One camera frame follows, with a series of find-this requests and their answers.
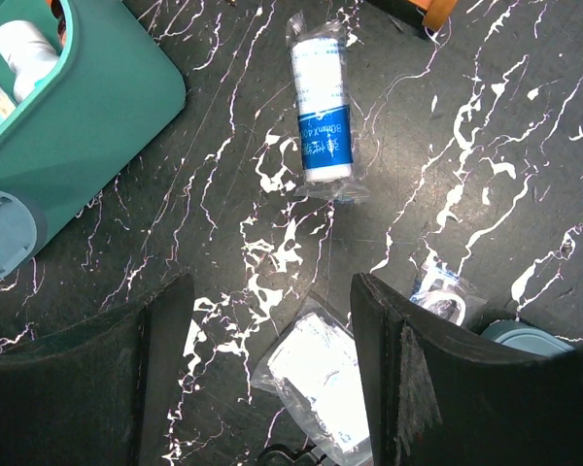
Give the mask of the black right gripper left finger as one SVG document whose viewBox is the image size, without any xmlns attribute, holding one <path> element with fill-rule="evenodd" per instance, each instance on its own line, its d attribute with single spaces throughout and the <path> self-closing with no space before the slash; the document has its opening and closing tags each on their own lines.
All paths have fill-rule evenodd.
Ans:
<svg viewBox="0 0 583 466">
<path fill-rule="evenodd" d="M 194 303 L 158 293 L 0 354 L 0 465 L 161 465 Z"/>
</svg>

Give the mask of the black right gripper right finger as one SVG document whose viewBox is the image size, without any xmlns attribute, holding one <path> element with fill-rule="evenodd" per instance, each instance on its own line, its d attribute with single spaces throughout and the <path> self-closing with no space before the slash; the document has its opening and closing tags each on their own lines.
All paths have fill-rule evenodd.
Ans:
<svg viewBox="0 0 583 466">
<path fill-rule="evenodd" d="M 365 273 L 350 303 L 377 465 L 583 465 L 583 347 L 489 341 Z"/>
</svg>

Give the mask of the small round clear packet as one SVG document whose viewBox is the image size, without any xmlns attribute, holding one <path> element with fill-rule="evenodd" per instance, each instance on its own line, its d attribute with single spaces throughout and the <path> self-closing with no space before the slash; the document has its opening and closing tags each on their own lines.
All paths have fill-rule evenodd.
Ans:
<svg viewBox="0 0 583 466">
<path fill-rule="evenodd" d="M 487 300 L 468 281 L 440 264 L 424 264 L 414 281 L 410 301 L 457 326 L 485 307 Z"/>
</svg>

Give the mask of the clear plastic bag packet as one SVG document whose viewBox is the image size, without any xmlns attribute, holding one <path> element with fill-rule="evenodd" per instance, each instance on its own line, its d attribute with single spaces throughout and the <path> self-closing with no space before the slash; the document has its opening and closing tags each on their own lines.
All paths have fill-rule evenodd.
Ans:
<svg viewBox="0 0 583 466">
<path fill-rule="evenodd" d="M 315 294 L 251 375 L 273 393 L 300 429 L 339 465 L 372 459 L 357 349 L 352 333 Z"/>
</svg>

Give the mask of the green plastic medicine box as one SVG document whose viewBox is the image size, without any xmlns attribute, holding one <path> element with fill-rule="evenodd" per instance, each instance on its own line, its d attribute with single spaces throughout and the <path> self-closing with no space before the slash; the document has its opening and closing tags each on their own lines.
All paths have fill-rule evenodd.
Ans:
<svg viewBox="0 0 583 466">
<path fill-rule="evenodd" d="M 180 71 L 121 1 L 0 1 L 0 26 L 33 23 L 60 48 L 0 125 L 0 279 L 41 250 L 184 107 Z M 0 56 L 0 86 L 14 73 Z"/>
</svg>

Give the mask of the blue white roll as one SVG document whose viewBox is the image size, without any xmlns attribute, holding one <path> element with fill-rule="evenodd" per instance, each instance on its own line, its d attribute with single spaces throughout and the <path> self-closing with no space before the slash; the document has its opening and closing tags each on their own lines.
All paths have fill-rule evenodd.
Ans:
<svg viewBox="0 0 583 466">
<path fill-rule="evenodd" d="M 363 202 L 369 191 L 356 176 L 345 27 L 334 20 L 310 30 L 298 12 L 286 24 L 286 43 L 303 170 L 295 195 Z"/>
</svg>

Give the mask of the white bottle green label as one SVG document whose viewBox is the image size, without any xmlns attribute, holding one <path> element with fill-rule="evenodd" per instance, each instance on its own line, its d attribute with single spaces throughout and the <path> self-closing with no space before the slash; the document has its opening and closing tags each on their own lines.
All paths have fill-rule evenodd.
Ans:
<svg viewBox="0 0 583 466">
<path fill-rule="evenodd" d="M 0 55 L 15 74 L 14 96 L 18 103 L 35 90 L 59 60 L 55 48 L 27 20 L 0 25 Z"/>
</svg>

